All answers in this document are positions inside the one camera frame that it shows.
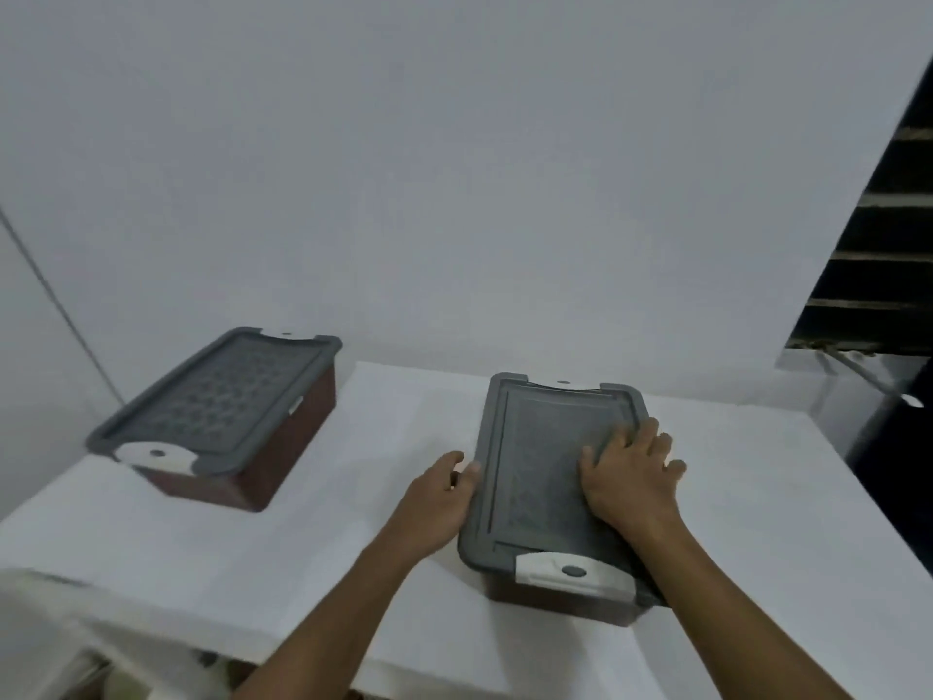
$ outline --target person's right hand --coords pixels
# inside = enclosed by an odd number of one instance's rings
[[[598,464],[593,448],[583,448],[580,483],[589,508],[632,545],[680,523],[674,490],[687,465],[679,459],[664,465],[672,443],[649,417],[634,437],[625,426],[617,427]]]

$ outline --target forearm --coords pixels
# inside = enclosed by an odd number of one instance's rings
[[[633,546],[725,700],[849,697],[719,569],[682,522]]]
[[[412,566],[377,537],[234,700],[343,700]]]

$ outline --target person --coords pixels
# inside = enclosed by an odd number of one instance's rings
[[[671,436],[649,418],[619,429],[595,461],[579,459],[592,512],[647,566],[725,700],[849,698],[719,569],[680,517],[674,498],[687,470],[665,464]],[[243,683],[234,700],[342,700],[393,595],[415,564],[460,530],[480,480],[471,463],[451,486],[462,452],[448,452],[415,479],[385,527],[336,587]]]

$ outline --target gray lid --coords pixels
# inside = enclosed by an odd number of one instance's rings
[[[626,385],[565,390],[496,375],[476,449],[483,483],[458,540],[464,563],[512,576],[523,553],[582,555],[631,574],[639,603],[661,603],[631,547],[589,512],[577,473],[584,445],[599,453],[615,424],[637,427],[646,417],[641,394]]]
[[[87,439],[98,454],[164,442],[197,456],[198,475],[244,467],[289,409],[329,368],[335,337],[296,339],[232,329],[122,408]]]

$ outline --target box with gray lid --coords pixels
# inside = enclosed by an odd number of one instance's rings
[[[263,510],[334,409],[341,347],[232,329],[94,430],[87,448],[165,494]]]
[[[645,402],[626,385],[573,388],[515,373],[490,381],[484,477],[457,548],[493,600],[627,626],[665,603],[628,543],[589,512],[577,460],[586,444],[599,454],[617,423],[637,427]]]

